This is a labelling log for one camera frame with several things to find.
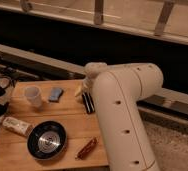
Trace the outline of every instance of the black bowl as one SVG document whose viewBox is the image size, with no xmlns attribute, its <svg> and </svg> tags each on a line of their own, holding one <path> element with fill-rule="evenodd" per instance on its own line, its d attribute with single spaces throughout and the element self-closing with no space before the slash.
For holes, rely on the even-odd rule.
<svg viewBox="0 0 188 171">
<path fill-rule="evenodd" d="M 46 121 L 32 130 L 27 147 L 36 159 L 50 159 L 62 151 L 66 139 L 65 129 L 60 123 Z"/>
</svg>

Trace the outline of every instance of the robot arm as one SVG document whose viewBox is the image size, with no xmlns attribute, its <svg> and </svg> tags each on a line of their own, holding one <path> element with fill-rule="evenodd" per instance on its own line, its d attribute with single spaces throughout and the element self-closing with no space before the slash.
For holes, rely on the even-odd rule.
<svg viewBox="0 0 188 171">
<path fill-rule="evenodd" d="M 163 83 L 154 64 L 124 65 L 99 74 L 91 94 L 113 171 L 159 171 L 136 101 Z"/>
</svg>

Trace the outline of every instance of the paper cup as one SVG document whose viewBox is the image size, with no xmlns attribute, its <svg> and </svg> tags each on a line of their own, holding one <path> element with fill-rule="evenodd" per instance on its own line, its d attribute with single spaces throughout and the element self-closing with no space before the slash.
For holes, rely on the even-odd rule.
<svg viewBox="0 0 188 171">
<path fill-rule="evenodd" d="M 42 105 L 42 97 L 39 87 L 36 86 L 26 87 L 24 90 L 24 95 L 32 106 L 40 107 Z"/>
</svg>

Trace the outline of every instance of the wooden table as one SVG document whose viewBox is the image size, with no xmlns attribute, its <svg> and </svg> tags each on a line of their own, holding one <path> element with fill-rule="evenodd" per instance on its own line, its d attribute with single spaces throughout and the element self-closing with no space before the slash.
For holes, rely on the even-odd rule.
<svg viewBox="0 0 188 171">
<path fill-rule="evenodd" d="M 68 143 L 62 156 L 51 160 L 35 160 L 28 152 L 27 139 L 0 127 L 0 170 L 59 170 L 108 165 L 100 130 L 95 114 L 87 115 L 85 107 L 74 97 L 81 80 L 40 81 L 17 83 L 10 101 L 8 116 L 38 125 L 47 120 L 61 123 L 67 132 Z M 43 98 L 41 109 L 35 109 L 23 97 L 28 85 L 40 87 Z M 59 103 L 49 103 L 47 98 L 52 87 L 63 88 Z M 76 160 L 77 152 L 92 138 L 98 145 L 85 160 Z"/>
</svg>

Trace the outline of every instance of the black wall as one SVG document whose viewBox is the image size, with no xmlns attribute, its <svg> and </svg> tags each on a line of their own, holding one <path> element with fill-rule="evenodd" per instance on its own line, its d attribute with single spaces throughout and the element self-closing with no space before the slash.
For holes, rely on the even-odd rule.
<svg viewBox="0 0 188 171">
<path fill-rule="evenodd" d="M 153 62 L 166 88 L 188 93 L 188 46 L 0 11 L 0 44 L 85 65 Z"/>
</svg>

